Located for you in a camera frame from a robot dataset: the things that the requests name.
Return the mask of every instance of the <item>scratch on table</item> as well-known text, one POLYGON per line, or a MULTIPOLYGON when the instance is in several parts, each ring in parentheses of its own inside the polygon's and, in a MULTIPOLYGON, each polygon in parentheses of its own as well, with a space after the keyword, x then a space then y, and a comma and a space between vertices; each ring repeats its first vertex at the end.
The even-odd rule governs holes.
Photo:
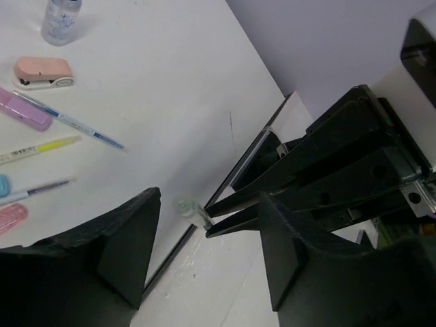
POLYGON ((232 122, 232 111, 229 111, 230 113, 230 131, 232 132, 232 141, 233 141, 233 149, 234 149, 234 156, 238 159, 238 151, 236 151, 236 143, 234 141, 234 134, 233 134, 233 122, 232 122))

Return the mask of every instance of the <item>blue pen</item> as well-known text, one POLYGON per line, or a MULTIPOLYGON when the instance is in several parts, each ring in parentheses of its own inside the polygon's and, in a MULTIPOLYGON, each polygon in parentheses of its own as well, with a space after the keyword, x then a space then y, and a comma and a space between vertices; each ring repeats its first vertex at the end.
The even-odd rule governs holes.
POLYGON ((117 141, 113 140, 112 138, 100 133, 99 131, 96 131, 95 129, 90 128, 89 126, 86 126, 85 124, 82 124, 80 121, 77 121, 76 119, 67 116, 66 114, 61 114, 59 111, 56 111, 55 109, 51 108, 50 106, 47 106, 46 104, 43 104, 42 102, 33 99, 32 97, 29 97, 27 94, 21 93, 17 90, 12 91, 14 94, 19 96, 21 99, 24 99, 25 101, 29 102, 31 105, 35 106, 36 108, 52 115, 54 118, 56 118, 58 121, 61 121, 64 124, 67 124, 68 126, 71 126, 78 131, 81 131, 82 133, 88 134, 90 136, 93 136, 94 138, 97 138, 98 140, 101 140, 105 142, 106 144, 112 145, 113 147, 126 151, 127 148, 123 146, 122 144, 119 144, 117 141))

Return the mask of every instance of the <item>pink stapler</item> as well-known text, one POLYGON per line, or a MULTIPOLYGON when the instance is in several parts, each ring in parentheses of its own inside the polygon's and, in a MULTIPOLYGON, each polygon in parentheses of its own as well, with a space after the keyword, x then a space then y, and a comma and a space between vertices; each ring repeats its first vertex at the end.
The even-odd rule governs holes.
POLYGON ((21 57, 15 63, 12 82, 25 91, 73 85, 68 62, 60 58, 21 57))

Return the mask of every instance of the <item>blue cap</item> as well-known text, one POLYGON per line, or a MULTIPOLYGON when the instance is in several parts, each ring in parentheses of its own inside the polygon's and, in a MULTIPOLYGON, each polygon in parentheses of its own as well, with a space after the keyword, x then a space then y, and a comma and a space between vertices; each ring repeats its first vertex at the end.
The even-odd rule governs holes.
POLYGON ((8 195, 9 192, 10 192, 10 186, 6 175, 0 175, 0 198, 8 195))

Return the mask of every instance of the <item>pen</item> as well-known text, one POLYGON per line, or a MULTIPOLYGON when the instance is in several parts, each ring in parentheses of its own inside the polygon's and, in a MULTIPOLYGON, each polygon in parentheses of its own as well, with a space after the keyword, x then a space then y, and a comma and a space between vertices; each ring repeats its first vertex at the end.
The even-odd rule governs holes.
POLYGON ((11 193, 10 195, 4 198, 0 198, 0 206, 4 206, 5 204, 12 203, 12 202, 20 201, 22 199, 28 198, 29 196, 34 196, 36 194, 45 191, 50 191, 51 189, 55 189, 57 187, 67 185, 72 181, 73 179, 66 179, 64 181, 59 181, 59 182, 39 186, 34 189, 28 189, 27 191, 19 191, 19 192, 11 193))
POLYGON ((61 148, 62 146, 67 146, 76 143, 81 139, 82 138, 80 136, 72 136, 71 138, 62 138, 60 140, 55 140, 49 143, 30 146, 29 148, 24 148, 17 151, 12 151, 10 153, 5 153, 4 155, 0 155, 0 166, 4 164, 8 164, 13 161, 31 157, 33 155, 37 155, 39 153, 43 153, 49 150, 58 149, 61 148))
POLYGON ((28 96, 27 94, 21 93, 20 91, 13 90, 13 94, 19 96, 21 99, 26 100, 30 104, 34 105, 36 108, 46 112, 47 114, 50 114, 54 118, 56 118, 58 121, 61 121, 64 124, 67 124, 68 126, 71 126, 78 131, 81 131, 82 133, 88 134, 90 136, 93 136, 94 138, 97 138, 98 140, 101 140, 105 142, 106 144, 112 145, 113 147, 126 151, 127 147, 123 146, 122 144, 119 144, 117 141, 113 140, 112 138, 100 133, 99 131, 96 131, 89 126, 86 126, 85 124, 81 123, 80 121, 77 121, 76 119, 67 116, 66 114, 61 114, 59 111, 56 111, 55 109, 51 108, 50 106, 47 106, 46 104, 43 104, 41 101, 38 101, 36 99, 33 99, 32 97, 28 96))

